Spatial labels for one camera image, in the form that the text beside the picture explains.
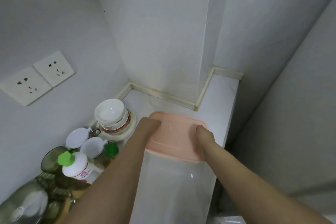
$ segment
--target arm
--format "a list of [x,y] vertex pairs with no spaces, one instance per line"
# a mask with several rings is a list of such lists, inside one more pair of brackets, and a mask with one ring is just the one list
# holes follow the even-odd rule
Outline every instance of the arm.
[[64,224],[129,223],[145,145],[161,122],[144,117],[116,159],[87,189]]
[[196,128],[205,161],[229,194],[248,224],[331,224],[322,215],[284,195],[243,166],[215,143],[213,134]]

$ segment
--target person's left hand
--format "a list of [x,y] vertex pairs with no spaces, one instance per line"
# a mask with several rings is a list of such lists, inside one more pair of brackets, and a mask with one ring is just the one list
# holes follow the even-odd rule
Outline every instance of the person's left hand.
[[143,117],[140,121],[137,127],[135,128],[134,134],[137,135],[137,137],[142,137],[145,142],[149,140],[149,137],[157,131],[159,126],[161,125],[160,120],[154,120],[148,117]]

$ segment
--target outlet cover plate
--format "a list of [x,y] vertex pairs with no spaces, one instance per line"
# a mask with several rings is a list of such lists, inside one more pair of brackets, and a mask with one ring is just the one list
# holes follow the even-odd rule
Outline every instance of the outlet cover plate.
[[75,73],[60,51],[36,62],[33,66],[53,87]]
[[25,68],[0,83],[0,89],[22,105],[29,105],[52,89],[32,67]]

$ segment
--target white plastic bottle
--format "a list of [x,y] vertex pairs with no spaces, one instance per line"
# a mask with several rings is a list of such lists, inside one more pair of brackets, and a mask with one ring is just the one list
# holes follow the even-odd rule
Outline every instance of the white plastic bottle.
[[65,176],[72,177],[92,184],[104,171],[97,167],[91,159],[82,152],[71,154],[66,151],[58,156],[58,163],[62,165]]

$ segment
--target hand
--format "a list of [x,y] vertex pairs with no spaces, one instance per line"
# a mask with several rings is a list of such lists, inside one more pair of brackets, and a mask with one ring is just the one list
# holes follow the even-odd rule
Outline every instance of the hand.
[[210,132],[208,129],[204,128],[202,125],[198,125],[196,127],[196,134],[195,134],[196,140],[199,144],[199,146],[202,149],[202,154],[204,156],[204,150],[208,145],[211,145],[215,142],[215,138],[213,137],[213,133]]
[[149,140],[149,137],[157,131],[159,126],[161,125],[160,120],[154,120],[148,117],[143,117],[140,121],[137,127],[135,128],[134,134],[136,134],[137,137],[141,137],[147,141]]

